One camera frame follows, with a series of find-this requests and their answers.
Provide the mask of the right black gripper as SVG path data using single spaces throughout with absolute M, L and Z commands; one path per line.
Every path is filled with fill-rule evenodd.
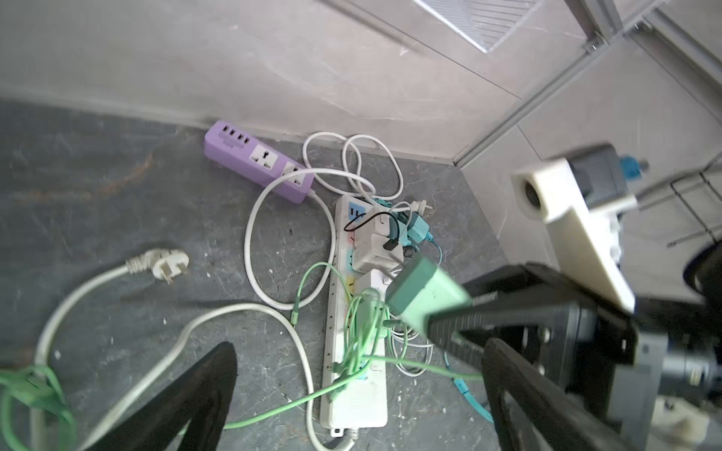
M 471 306 L 432 315 L 432 343 L 478 366 L 498 338 L 634 449 L 646 448 L 666 332 L 543 264 L 505 266 L 463 287 Z

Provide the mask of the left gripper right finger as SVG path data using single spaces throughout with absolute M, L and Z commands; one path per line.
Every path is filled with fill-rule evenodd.
M 494 427 L 503 450 L 520 450 L 518 432 L 506 408 L 511 396 L 555 450 L 630 450 L 607 425 L 567 398 L 552 381 L 498 338 L 486 342 L 482 375 Z

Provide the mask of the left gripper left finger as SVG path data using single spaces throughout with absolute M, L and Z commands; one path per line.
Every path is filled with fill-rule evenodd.
M 235 347 L 222 342 L 91 450 L 217 449 L 237 378 Z

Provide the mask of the white pastel power strip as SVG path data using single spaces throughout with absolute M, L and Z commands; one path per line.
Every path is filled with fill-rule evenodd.
M 344 229 L 371 210 L 372 205 L 349 195 L 335 204 L 336 270 L 329 281 L 322 387 L 349 376 L 355 379 L 320 399 L 319 421 L 334 438 L 383 428 L 388 421 L 387 369 L 384 363 L 364 357 L 371 351 L 385 355 L 385 334 L 377 332 L 384 319 L 383 274 L 353 268 L 355 234 Z

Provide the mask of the green charger plug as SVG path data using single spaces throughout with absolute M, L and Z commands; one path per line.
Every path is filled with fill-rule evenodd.
M 443 269 L 422 255 L 415 255 L 385 293 L 389 312 L 424 338 L 430 317 L 471 306 L 469 293 Z

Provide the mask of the purple power strip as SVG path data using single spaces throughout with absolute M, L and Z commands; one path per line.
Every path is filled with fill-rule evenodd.
M 300 175 L 304 166 L 229 122 L 219 120 L 210 127 L 203 152 L 206 158 L 262 187 L 291 174 L 274 192 L 295 204 L 302 203 L 311 191 L 314 175 Z

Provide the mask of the teal charger plug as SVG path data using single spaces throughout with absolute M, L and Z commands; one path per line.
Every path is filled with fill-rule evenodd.
M 426 200 L 400 201 L 393 204 L 391 201 L 377 197 L 374 201 L 389 210 L 402 224 L 400 244 L 403 247 L 418 246 L 424 241 L 434 240 L 431 228 L 423 218 L 428 210 L 432 210 Z

